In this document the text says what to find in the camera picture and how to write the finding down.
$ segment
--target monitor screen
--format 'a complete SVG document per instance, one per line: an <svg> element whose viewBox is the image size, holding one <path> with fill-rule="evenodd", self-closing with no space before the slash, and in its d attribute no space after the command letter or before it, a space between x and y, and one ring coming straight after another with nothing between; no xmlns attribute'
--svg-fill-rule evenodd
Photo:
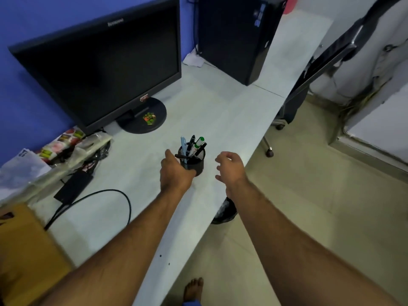
<svg viewBox="0 0 408 306"><path fill-rule="evenodd" d="M172 6L15 56L89 126L179 71L178 28Z"/></svg>

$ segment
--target person's right arm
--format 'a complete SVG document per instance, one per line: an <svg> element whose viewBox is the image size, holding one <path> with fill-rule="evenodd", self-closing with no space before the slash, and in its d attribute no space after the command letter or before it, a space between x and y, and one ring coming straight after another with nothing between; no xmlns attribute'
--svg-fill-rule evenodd
<svg viewBox="0 0 408 306"><path fill-rule="evenodd" d="M399 305L355 268L289 221L248 181L241 158L222 152L217 180L227 186L283 306Z"/></svg>

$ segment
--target blue pants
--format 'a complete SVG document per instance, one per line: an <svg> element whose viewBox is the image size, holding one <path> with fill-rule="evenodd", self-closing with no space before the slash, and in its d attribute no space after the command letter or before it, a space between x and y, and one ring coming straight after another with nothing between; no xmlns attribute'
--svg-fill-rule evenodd
<svg viewBox="0 0 408 306"><path fill-rule="evenodd" d="M193 302L184 302L182 306L201 306L201 303L195 300Z"/></svg>

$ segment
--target computer tower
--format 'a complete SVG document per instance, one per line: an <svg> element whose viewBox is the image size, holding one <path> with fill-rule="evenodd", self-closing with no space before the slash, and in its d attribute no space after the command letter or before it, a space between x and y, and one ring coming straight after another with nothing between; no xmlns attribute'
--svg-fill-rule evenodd
<svg viewBox="0 0 408 306"><path fill-rule="evenodd" d="M256 81L287 0L199 0L198 53L244 85Z"/></svg>

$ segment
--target monitor stand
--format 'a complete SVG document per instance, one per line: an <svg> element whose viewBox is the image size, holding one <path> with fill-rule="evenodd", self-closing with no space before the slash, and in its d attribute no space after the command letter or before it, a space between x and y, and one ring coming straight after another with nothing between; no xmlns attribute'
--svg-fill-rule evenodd
<svg viewBox="0 0 408 306"><path fill-rule="evenodd" d="M156 130L166 117L166 106L160 100L149 97L142 105L117 118L116 122L126 132L143 134Z"/></svg>

